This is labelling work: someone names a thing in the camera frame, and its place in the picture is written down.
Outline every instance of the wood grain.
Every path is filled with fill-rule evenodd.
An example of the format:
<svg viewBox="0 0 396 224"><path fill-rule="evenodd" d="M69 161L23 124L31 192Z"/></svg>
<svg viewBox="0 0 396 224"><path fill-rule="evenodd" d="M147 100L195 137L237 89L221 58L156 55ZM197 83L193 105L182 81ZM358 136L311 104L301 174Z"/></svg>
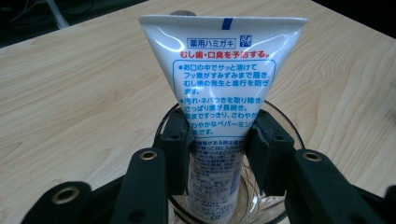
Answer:
<svg viewBox="0 0 396 224"><path fill-rule="evenodd" d="M151 146L176 99L137 18L179 9L308 18L267 100L352 184L395 184L395 39L308 0L149 1L0 49L0 223L65 181L103 186Z"/></svg>

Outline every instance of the dark background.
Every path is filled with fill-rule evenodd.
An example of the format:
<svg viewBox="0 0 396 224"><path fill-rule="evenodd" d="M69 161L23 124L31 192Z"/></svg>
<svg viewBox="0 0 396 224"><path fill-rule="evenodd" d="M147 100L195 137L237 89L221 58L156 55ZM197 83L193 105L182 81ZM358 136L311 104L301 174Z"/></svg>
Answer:
<svg viewBox="0 0 396 224"><path fill-rule="evenodd" d="M70 25L146 0L55 0ZM396 38L390 0L313 0L378 32ZM0 48L58 30L45 0L0 0Z"/></svg>
<svg viewBox="0 0 396 224"><path fill-rule="evenodd" d="M69 25L73 25L145 1L55 0L55 3L64 19ZM59 30L45 0L28 0L27 7L26 2L0 0L0 48ZM25 7L30 9L18 17Z"/></svg>

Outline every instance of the wooden table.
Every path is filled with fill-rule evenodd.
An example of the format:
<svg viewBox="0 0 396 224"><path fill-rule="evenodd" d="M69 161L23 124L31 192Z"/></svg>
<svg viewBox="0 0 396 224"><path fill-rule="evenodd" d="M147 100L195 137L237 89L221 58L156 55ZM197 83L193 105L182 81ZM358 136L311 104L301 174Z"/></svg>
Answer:
<svg viewBox="0 0 396 224"><path fill-rule="evenodd" d="M352 184L396 183L395 39L308 0L149 1L0 49L1 223L60 183L103 186L151 146L177 101L137 18L179 9L308 18L267 100Z"/></svg>

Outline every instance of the metal screw hole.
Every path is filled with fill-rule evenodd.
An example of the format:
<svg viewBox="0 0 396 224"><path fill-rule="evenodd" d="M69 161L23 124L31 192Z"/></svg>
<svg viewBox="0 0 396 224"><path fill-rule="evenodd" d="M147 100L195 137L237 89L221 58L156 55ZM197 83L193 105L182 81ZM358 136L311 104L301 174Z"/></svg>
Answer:
<svg viewBox="0 0 396 224"><path fill-rule="evenodd" d="M305 152L303 153L303 156L309 161L321 161L321 157L313 152Z"/></svg>
<svg viewBox="0 0 396 224"><path fill-rule="evenodd" d="M140 159L144 161L150 161L157 157L157 152L155 151L145 151L140 154Z"/></svg>
<svg viewBox="0 0 396 224"><path fill-rule="evenodd" d="M79 189L75 186L60 189L56 192L51 200L55 204L64 204L73 201L79 195Z"/></svg>

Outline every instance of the white toothpaste tube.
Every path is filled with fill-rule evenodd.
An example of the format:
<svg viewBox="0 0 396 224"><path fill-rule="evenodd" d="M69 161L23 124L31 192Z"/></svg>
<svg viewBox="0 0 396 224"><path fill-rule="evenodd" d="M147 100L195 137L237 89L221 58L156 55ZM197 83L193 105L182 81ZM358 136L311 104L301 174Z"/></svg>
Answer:
<svg viewBox="0 0 396 224"><path fill-rule="evenodd" d="M140 25L192 128L187 209L228 223L248 131L305 18L143 15Z"/></svg>

